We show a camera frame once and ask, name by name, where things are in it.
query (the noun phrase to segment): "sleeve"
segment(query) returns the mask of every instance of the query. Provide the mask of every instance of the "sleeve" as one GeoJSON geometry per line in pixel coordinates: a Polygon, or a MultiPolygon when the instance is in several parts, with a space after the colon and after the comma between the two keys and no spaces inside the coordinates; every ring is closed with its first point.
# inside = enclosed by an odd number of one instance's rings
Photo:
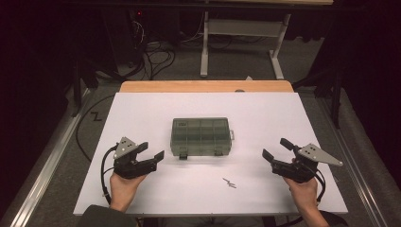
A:
{"type": "Polygon", "coordinates": [[[83,213],[78,227],[126,227],[136,226],[135,221],[119,211],[103,206],[91,205],[83,213]]]}

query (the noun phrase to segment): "human hand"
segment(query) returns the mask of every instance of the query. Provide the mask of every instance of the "human hand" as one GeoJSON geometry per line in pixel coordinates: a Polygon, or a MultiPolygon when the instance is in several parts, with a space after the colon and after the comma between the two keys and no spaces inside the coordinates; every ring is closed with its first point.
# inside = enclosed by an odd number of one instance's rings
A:
{"type": "Polygon", "coordinates": [[[292,198],[300,212],[301,210],[316,208],[318,206],[318,183],[316,179],[312,178],[306,183],[296,183],[285,177],[283,177],[283,179],[288,184],[292,198]]]}
{"type": "Polygon", "coordinates": [[[316,179],[312,178],[305,183],[296,183],[285,177],[283,179],[288,184],[295,205],[303,216],[307,226],[329,226],[318,209],[318,183],[316,179]]]}
{"type": "Polygon", "coordinates": [[[125,179],[113,173],[110,177],[112,202],[110,208],[125,213],[135,197],[136,190],[147,175],[134,179],[125,179]]]}

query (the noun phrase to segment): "metal stand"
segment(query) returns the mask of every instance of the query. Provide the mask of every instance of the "metal stand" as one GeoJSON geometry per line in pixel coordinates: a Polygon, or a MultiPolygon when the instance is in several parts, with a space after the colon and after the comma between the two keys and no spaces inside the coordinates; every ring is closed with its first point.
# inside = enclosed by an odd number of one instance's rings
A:
{"type": "Polygon", "coordinates": [[[245,35],[260,37],[277,37],[274,50],[270,50],[270,60],[274,74],[277,79],[284,79],[280,63],[277,59],[278,53],[286,35],[290,14],[286,14],[283,22],[262,22],[262,21],[242,21],[242,20],[219,20],[209,19],[209,12],[204,12],[203,23],[203,49],[200,60],[200,77],[207,78],[209,51],[209,34],[219,35],[245,35]]]}

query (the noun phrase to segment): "white paper sheet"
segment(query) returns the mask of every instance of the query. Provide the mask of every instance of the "white paper sheet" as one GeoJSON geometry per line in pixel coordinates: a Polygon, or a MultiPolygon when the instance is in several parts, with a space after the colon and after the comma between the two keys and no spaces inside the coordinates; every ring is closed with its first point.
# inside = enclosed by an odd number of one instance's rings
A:
{"type": "MultiPolygon", "coordinates": [[[[104,153],[122,136],[149,142],[138,161],[161,150],[165,159],[139,186],[128,214],[143,217],[294,214],[288,186],[271,173],[263,148],[275,159],[291,162],[294,154],[280,145],[282,137],[300,147],[319,145],[295,93],[121,93],[116,94],[74,214],[91,204],[108,206],[100,183],[104,153]],[[173,118],[227,117],[235,140],[228,156],[180,161],[169,143],[173,118]],[[230,187],[223,178],[235,183],[230,187]]],[[[109,155],[105,169],[113,166],[109,155]]],[[[328,165],[319,164],[326,179],[320,209],[346,213],[347,208],[328,165]]],[[[110,174],[105,175],[109,188],[110,174]]]]}

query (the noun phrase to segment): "person's arm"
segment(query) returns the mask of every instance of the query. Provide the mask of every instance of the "person's arm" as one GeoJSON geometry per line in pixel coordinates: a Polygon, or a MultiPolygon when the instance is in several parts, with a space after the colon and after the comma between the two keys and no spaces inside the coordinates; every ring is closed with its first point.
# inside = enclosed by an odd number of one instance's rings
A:
{"type": "Polygon", "coordinates": [[[298,211],[301,213],[308,227],[329,226],[322,216],[317,204],[318,183],[313,178],[306,183],[296,183],[291,179],[284,178],[291,191],[292,198],[298,211]]]}
{"type": "Polygon", "coordinates": [[[110,177],[110,187],[112,189],[112,202],[110,207],[102,207],[91,205],[83,213],[79,220],[78,227],[131,227],[135,223],[129,216],[124,213],[135,197],[139,183],[146,176],[137,177],[134,179],[124,179],[113,173],[110,177]]]}

